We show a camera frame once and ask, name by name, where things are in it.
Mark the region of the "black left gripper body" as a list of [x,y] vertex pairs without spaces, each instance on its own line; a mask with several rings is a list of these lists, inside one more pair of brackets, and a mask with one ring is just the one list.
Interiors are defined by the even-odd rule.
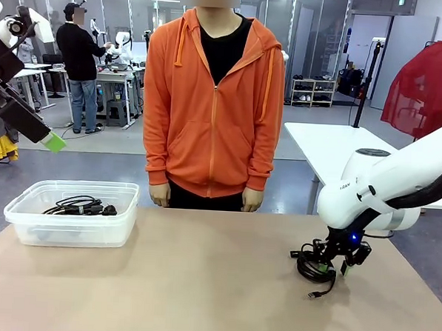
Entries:
[[20,60],[0,39],[0,113],[19,114],[21,112],[22,99],[10,85],[10,81],[22,67]]

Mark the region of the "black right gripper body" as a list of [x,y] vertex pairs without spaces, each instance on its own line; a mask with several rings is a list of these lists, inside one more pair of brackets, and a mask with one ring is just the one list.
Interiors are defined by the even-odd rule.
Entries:
[[348,252],[354,252],[363,241],[364,231],[362,229],[334,229],[330,226],[327,241],[338,247],[338,255],[346,256]]

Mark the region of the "person's left hand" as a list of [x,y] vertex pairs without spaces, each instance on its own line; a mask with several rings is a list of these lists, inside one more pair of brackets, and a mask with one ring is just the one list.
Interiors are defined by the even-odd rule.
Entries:
[[264,192],[261,190],[252,190],[246,187],[242,194],[243,207],[242,212],[253,213],[261,207],[264,199]]

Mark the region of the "person's right hand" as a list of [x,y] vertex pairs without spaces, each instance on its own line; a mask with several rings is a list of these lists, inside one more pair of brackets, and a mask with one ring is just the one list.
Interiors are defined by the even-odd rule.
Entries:
[[170,193],[171,188],[168,183],[149,186],[150,199],[159,207],[167,208],[170,205]]

